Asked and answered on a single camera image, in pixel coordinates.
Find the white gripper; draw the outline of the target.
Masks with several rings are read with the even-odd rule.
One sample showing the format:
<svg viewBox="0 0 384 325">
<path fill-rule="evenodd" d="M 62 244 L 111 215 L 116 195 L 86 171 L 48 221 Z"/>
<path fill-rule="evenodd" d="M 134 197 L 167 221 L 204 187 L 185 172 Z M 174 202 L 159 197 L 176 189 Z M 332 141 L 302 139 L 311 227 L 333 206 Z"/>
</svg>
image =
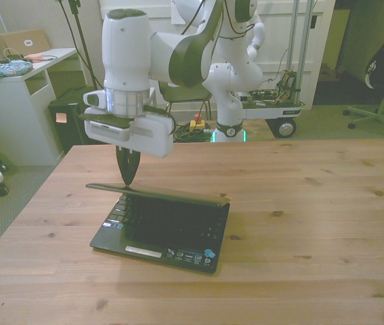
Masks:
<svg viewBox="0 0 384 325">
<path fill-rule="evenodd" d="M 140 152 L 165 157 L 173 149 L 173 121 L 169 117 L 146 112 L 125 118 L 92 106 L 83 113 L 83 120 L 89 138 L 117 146 L 116 161 L 126 186 L 135 178 Z"/>
</svg>

